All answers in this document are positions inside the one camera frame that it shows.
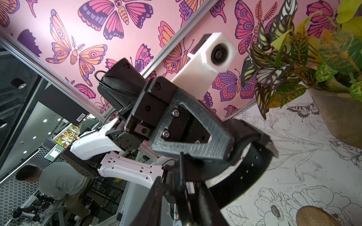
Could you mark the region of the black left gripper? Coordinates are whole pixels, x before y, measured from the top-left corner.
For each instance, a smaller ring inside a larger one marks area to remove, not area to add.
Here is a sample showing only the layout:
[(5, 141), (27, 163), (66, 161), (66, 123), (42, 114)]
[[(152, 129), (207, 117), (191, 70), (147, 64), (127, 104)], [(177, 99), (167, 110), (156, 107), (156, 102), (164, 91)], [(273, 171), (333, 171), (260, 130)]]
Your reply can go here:
[(161, 77), (146, 83), (125, 131), (147, 140), (161, 155), (176, 157), (183, 152), (212, 162), (226, 162), (235, 141), (207, 106)]

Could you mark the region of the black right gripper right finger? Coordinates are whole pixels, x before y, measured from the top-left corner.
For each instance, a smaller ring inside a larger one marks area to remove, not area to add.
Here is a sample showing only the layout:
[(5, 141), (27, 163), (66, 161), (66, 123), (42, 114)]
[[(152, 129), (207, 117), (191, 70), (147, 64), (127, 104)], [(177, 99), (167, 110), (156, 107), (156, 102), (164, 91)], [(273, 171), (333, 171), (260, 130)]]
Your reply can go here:
[(195, 184), (197, 194), (196, 222), (198, 226), (227, 226), (216, 201), (204, 182)]

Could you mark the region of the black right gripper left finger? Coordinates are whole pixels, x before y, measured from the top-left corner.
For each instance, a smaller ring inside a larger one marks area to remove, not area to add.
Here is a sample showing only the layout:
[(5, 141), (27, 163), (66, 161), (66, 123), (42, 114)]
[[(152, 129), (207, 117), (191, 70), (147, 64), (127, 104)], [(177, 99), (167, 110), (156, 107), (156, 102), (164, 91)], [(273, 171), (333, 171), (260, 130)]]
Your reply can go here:
[(163, 197), (163, 183), (157, 177), (141, 209), (130, 226), (160, 226)]

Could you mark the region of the thin black watch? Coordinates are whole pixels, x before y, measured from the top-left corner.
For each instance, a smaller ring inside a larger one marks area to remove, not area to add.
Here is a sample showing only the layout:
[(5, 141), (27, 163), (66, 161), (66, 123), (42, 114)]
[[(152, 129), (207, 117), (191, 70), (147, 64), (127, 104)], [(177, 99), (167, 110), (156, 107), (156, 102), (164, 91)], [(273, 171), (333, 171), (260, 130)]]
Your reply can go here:
[[(267, 170), (272, 158), (278, 154), (270, 137), (249, 123), (230, 119), (224, 124), (235, 137), (233, 155), (241, 156), (247, 146), (249, 149), (232, 174), (208, 188), (219, 209), (224, 208), (250, 189)], [(198, 197), (195, 184), (204, 182), (207, 174), (223, 172), (229, 166), (228, 163), (203, 162), (181, 153), (179, 157), (180, 177), (174, 180), (177, 188), (178, 210), (183, 214), (196, 214)]]

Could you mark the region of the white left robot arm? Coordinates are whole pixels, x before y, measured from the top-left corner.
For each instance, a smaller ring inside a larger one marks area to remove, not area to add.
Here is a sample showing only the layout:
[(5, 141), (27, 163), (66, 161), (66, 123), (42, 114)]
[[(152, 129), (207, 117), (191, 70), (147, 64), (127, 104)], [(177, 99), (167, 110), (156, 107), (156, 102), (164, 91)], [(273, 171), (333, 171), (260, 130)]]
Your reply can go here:
[(126, 59), (120, 60), (100, 81), (122, 107), (118, 118), (85, 132), (71, 145), (72, 166), (89, 178), (119, 178), (151, 188), (157, 177), (164, 176), (162, 167), (119, 155), (147, 141), (162, 156), (189, 157), (188, 181), (218, 176), (232, 165), (234, 138), (202, 98), (230, 64), (229, 59), (192, 57), (169, 81), (145, 80)]

